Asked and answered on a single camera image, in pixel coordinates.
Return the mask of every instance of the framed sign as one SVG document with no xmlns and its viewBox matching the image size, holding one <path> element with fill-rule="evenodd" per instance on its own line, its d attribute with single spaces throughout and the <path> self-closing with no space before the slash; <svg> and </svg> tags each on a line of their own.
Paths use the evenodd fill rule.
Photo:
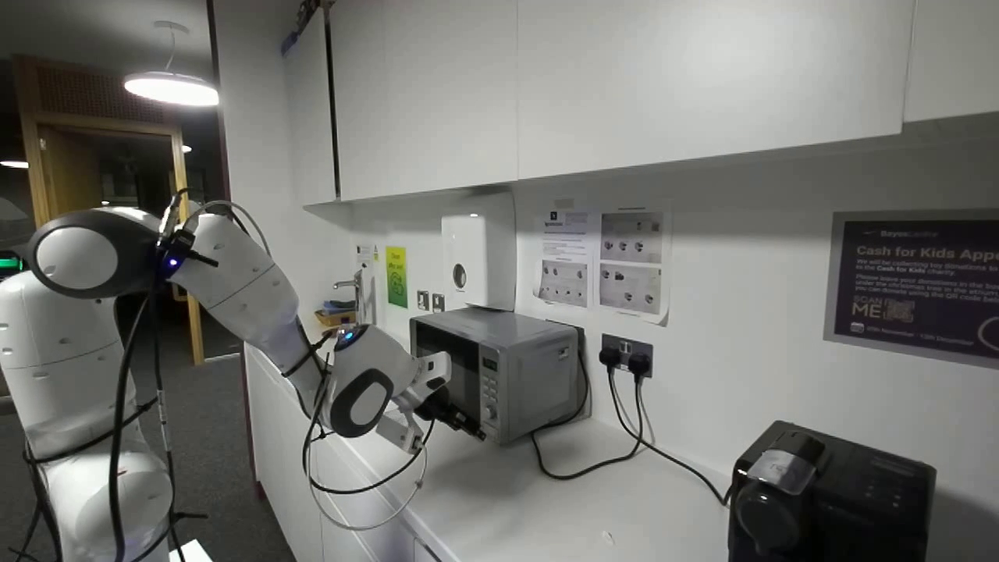
<svg viewBox="0 0 999 562">
<path fill-rule="evenodd" d="M 831 333 L 999 360 L 999 213 L 836 217 Z"/>
</svg>

